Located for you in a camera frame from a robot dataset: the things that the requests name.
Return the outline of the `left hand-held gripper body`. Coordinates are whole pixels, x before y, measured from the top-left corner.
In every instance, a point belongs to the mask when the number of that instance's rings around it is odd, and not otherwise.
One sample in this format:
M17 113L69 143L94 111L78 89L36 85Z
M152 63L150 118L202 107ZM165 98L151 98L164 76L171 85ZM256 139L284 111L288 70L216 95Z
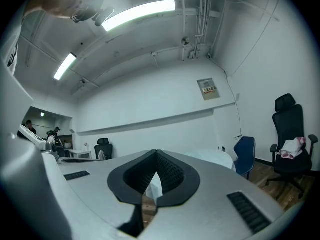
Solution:
M19 126L18 136L23 139L28 139L32 142L42 153L50 154L58 161L60 156L58 155L57 147L53 142L47 142L44 139L37 136L35 133L30 131L24 125Z

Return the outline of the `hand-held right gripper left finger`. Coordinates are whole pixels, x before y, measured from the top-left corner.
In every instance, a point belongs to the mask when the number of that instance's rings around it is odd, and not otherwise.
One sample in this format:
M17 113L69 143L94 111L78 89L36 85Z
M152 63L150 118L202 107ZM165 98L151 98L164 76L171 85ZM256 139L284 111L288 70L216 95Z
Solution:
M108 187L115 168L133 161L145 151L106 161L64 163L43 154L53 194L71 229L72 238L130 238L119 227L131 220L134 205L120 202Z

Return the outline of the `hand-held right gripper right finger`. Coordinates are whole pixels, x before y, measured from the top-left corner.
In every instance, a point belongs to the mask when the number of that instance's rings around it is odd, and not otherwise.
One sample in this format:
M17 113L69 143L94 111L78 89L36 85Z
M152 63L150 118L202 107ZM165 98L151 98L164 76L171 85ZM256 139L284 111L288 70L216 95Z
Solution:
M281 206L259 187L219 164L168 151L192 166L200 176L197 192L183 205L159 208L141 240L242 240L252 236L228 195L242 192L268 219L284 214Z

